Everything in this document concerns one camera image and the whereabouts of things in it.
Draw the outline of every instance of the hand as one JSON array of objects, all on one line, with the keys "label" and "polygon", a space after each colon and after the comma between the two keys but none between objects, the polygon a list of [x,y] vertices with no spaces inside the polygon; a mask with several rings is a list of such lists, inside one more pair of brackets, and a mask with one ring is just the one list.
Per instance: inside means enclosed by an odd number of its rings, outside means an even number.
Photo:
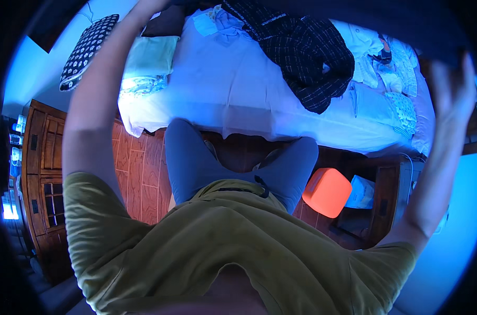
[{"label": "hand", "polygon": [[434,61],[431,72],[438,127],[444,125],[465,132],[476,97],[475,69],[468,52],[464,53],[456,71]]}]

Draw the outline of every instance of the black floral cushion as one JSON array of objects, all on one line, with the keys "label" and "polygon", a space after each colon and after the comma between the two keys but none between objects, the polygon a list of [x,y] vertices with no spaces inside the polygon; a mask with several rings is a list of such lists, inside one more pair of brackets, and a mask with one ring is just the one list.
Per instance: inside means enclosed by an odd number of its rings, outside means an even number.
[{"label": "black floral cushion", "polygon": [[90,66],[103,41],[109,38],[119,18],[119,14],[109,15],[84,30],[61,73],[60,91],[71,91],[78,86],[84,71]]}]

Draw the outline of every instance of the black plaid jacket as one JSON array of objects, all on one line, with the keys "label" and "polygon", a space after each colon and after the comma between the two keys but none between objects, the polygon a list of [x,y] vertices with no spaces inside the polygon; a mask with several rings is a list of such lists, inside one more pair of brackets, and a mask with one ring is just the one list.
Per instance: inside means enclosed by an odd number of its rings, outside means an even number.
[{"label": "black plaid jacket", "polygon": [[[354,74],[354,57],[329,20],[289,16],[255,0],[222,1],[222,8],[242,20],[243,29],[280,66],[307,110],[320,114],[332,97],[342,96]],[[330,67],[324,74],[323,64]]]}]

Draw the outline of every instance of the drawer handle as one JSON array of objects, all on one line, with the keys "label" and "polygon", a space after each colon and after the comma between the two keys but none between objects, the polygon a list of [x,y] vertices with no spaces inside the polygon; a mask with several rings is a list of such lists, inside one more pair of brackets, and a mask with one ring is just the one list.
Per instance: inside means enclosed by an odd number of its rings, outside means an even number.
[{"label": "drawer handle", "polygon": [[30,141],[30,149],[32,151],[37,150],[37,135],[32,135],[32,139]]},{"label": "drawer handle", "polygon": [[32,199],[32,211],[34,214],[39,213],[39,206],[37,205],[36,199]]}]

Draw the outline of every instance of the nightstand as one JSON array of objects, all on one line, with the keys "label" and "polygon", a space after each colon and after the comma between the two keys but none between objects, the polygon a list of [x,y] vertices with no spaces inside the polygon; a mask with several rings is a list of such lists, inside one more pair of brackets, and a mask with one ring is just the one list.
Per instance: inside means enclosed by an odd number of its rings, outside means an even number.
[{"label": "nightstand", "polygon": [[408,193],[424,168],[423,162],[412,164],[400,154],[348,161],[343,175],[349,181],[358,175],[375,182],[373,208],[344,208],[330,230],[357,248],[374,247],[403,216]]}]

